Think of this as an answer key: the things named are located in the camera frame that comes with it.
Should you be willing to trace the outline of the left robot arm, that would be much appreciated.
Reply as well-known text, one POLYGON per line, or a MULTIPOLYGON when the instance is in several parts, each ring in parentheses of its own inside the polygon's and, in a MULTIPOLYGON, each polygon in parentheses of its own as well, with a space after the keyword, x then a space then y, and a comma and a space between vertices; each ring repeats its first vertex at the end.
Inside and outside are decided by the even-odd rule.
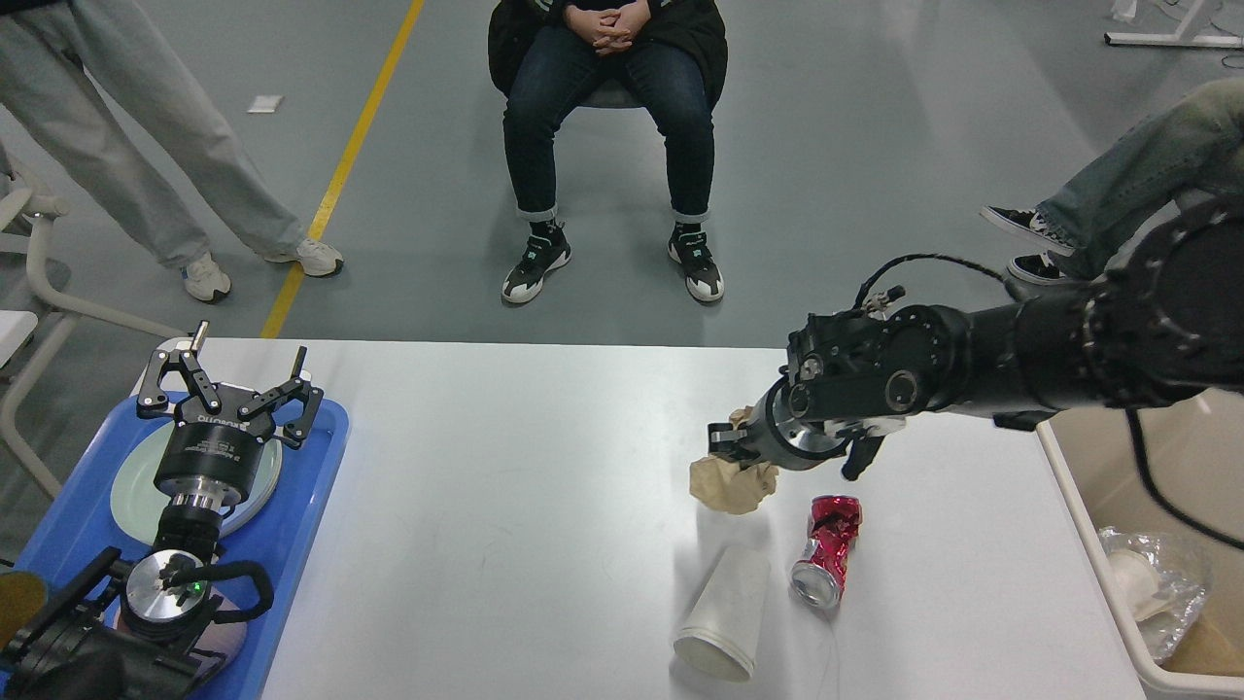
POLYGON ((261 562, 226 561, 224 518, 253 496, 270 444, 309 440, 323 390, 305 375, 306 347, 267 390, 213 380, 199 361, 207 331, 202 322, 184 349, 153 351, 136 395, 141 420, 170 425, 151 550, 124 560, 107 546, 17 625, 2 648, 4 698, 187 699, 274 607, 261 562))

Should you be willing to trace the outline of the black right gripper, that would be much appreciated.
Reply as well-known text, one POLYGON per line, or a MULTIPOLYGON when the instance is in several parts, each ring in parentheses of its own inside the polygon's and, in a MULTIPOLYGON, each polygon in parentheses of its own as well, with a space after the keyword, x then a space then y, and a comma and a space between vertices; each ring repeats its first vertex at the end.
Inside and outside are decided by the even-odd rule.
POLYGON ((792 471, 843 456, 843 480, 858 481, 907 417, 960 399, 969 339, 968 315, 943 305, 907 306, 888 320, 812 315, 789 336, 787 366, 754 415, 707 425, 707 453, 792 471))

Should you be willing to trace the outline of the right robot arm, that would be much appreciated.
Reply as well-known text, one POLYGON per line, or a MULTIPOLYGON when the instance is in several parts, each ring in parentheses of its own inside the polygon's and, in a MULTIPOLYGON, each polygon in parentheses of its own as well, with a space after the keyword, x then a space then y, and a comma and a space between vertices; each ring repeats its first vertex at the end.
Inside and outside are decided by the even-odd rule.
POLYGON ((1072 407, 1169 407, 1243 380, 1242 201, 1195 204, 1146 233, 1102 279, 974 313, 897 307, 904 288, 861 285, 853 306, 810 315, 780 377, 708 451, 792 471, 845 458, 856 481, 907 417, 954 412, 1033 430, 1072 407))

